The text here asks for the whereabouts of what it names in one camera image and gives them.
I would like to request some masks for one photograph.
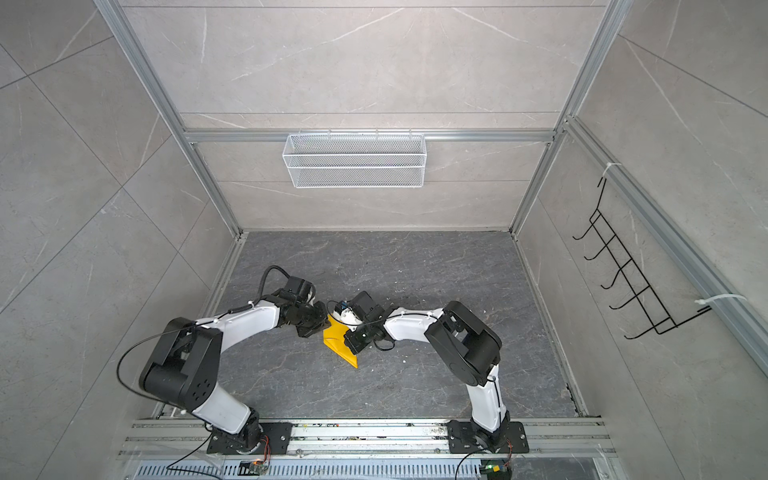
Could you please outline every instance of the black mounting plate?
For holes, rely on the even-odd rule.
[[[448,427],[448,446],[451,453],[470,453],[480,448],[475,440],[475,430],[470,422],[451,420]],[[528,436],[520,422],[507,422],[505,429],[499,432],[500,438],[507,438],[512,444],[512,453],[529,453]],[[504,441],[498,452],[509,453],[509,445]]]
[[[293,423],[290,422],[264,422],[260,423],[263,430],[262,435],[270,439],[270,451],[272,455],[285,455],[288,453],[288,442],[290,442],[290,433],[293,429]],[[263,455],[265,442],[259,442],[256,450],[248,455]],[[206,453],[223,453],[225,455],[243,455],[238,452],[227,439],[219,438],[215,435],[208,442]]]

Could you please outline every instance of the wire basket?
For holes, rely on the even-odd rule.
[[[296,188],[421,187],[421,134],[292,134],[283,160]]]

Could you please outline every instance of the vertical metal post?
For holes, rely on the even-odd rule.
[[[154,106],[160,112],[171,134],[179,144],[181,151],[184,152],[184,156],[187,157],[192,169],[208,192],[211,201],[219,211],[219,215],[221,215],[224,223],[230,229],[233,237],[238,237],[243,232],[243,229],[237,223],[229,204],[224,199],[221,190],[219,190],[219,185],[214,176],[208,171],[203,158],[194,146],[187,141],[181,117],[170,100],[168,93],[163,88],[152,65],[150,65],[144,49],[141,47],[133,28],[131,28],[128,19],[123,13],[122,7],[115,0],[94,0],[94,3],[99,9],[101,16],[104,17],[104,21],[107,22],[107,25],[112,30],[115,39],[117,39],[118,44],[123,49],[125,56],[134,68],[144,88],[146,88],[147,93],[154,102]]]
[[[528,189],[525,191],[523,199],[520,201],[520,206],[515,214],[515,218],[512,220],[512,225],[509,227],[509,231],[513,237],[516,237],[520,233],[520,229],[528,217],[528,212],[531,211],[533,203],[538,196],[541,185],[544,183],[549,169],[554,163],[555,157],[557,157],[558,151],[564,138],[564,124],[568,121],[568,117],[576,115],[584,103],[584,99],[587,97],[589,88],[592,86],[594,78],[598,75],[600,66],[603,65],[603,61],[614,43],[616,34],[619,32],[621,23],[629,12],[629,8],[632,6],[632,0],[611,0],[611,3],[606,7],[605,16],[603,21],[598,27],[598,32],[592,40],[592,45],[587,52],[587,57],[584,59],[584,64],[581,66],[576,82],[574,83],[571,93],[568,95],[568,99],[565,101],[558,124],[554,128],[555,136],[551,145],[548,145],[544,150],[544,154],[541,156],[541,160],[538,162],[536,171],[528,183]]]

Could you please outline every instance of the floor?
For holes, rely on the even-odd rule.
[[[382,304],[434,309],[462,301],[502,339],[500,378],[512,417],[576,416],[515,246],[504,232],[250,233],[219,310],[253,299],[279,264],[315,283],[321,300],[366,290]],[[270,277],[265,291],[282,286]],[[426,343],[369,348],[359,369],[293,327],[227,350],[219,381],[268,418],[468,417],[469,397]]]

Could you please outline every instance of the black hook rack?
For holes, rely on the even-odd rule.
[[[584,259],[587,261],[594,260],[598,258],[598,256],[601,253],[603,253],[604,250],[607,250],[608,253],[611,255],[611,259],[613,259],[614,263],[616,263],[616,267],[618,268],[618,270],[616,271],[616,275],[614,275],[613,281],[611,281],[611,285],[605,286],[601,284],[600,287],[602,287],[605,290],[609,290],[613,285],[616,284],[616,279],[619,277],[619,275],[621,275],[624,278],[624,281],[627,282],[627,285],[629,286],[629,289],[632,292],[632,297],[629,300],[627,300],[626,302],[622,303],[619,306],[609,305],[609,308],[611,308],[612,310],[619,310],[621,308],[624,308],[626,305],[628,305],[632,300],[637,300],[637,302],[640,304],[640,308],[643,309],[643,313],[645,314],[646,318],[648,318],[648,322],[650,322],[649,328],[638,333],[635,336],[625,335],[624,338],[629,340],[634,340],[634,339],[640,338],[641,336],[645,335],[651,330],[654,330],[657,334],[662,335],[712,310],[712,307],[704,306],[698,309],[694,315],[686,318],[685,320],[681,322],[675,321],[675,319],[669,313],[669,310],[667,310],[667,307],[664,305],[664,302],[662,302],[661,298],[659,298],[659,296],[656,294],[656,290],[654,290],[654,288],[651,286],[650,282],[648,281],[648,278],[646,278],[645,276],[645,273],[643,273],[643,270],[640,268],[639,265],[637,265],[637,262],[634,261],[634,258],[632,257],[631,253],[629,253],[629,250],[627,250],[627,248],[624,246],[624,242],[621,241],[621,238],[619,238],[619,236],[616,234],[616,231],[614,230],[614,228],[611,226],[610,223],[608,223],[608,219],[605,218],[605,215],[603,215],[603,213],[600,211],[600,202],[603,200],[603,192],[605,192],[605,183],[606,182],[604,177],[601,178],[600,181],[598,182],[598,188],[601,188],[601,187],[602,188],[600,190],[600,197],[598,198],[598,205],[594,208],[592,215],[589,216],[589,228],[587,228],[587,231],[585,231],[584,234],[582,234],[580,237],[573,237],[573,239],[581,240],[587,235],[587,233],[589,233],[590,230],[594,230],[594,232],[598,235],[598,237],[600,237],[600,240],[603,243],[603,247],[592,258],[584,257]],[[608,240],[605,240],[605,237],[603,237],[603,234],[600,233],[598,228],[595,226],[598,220],[603,220],[606,227],[611,232],[611,236],[610,238],[608,238]],[[626,253],[626,256],[627,258],[629,258],[629,260],[627,260],[624,263],[619,263],[619,261],[616,258],[616,255],[614,254],[613,251],[611,251],[611,247],[610,247],[611,242],[618,243],[621,246],[621,249],[624,251],[624,253]],[[636,287],[632,285],[632,282],[630,282],[629,278],[627,277],[627,274],[624,271],[629,266],[634,266],[634,268],[640,273],[640,275],[643,278],[643,281],[645,282],[645,285],[640,290],[636,290]],[[655,322],[651,318],[651,315],[648,313],[646,306],[643,304],[643,301],[640,298],[640,295],[642,293],[645,293],[649,290],[650,290],[650,294],[654,296],[654,298],[659,303],[659,305],[661,305],[661,309],[664,311],[665,317],[661,321]]]

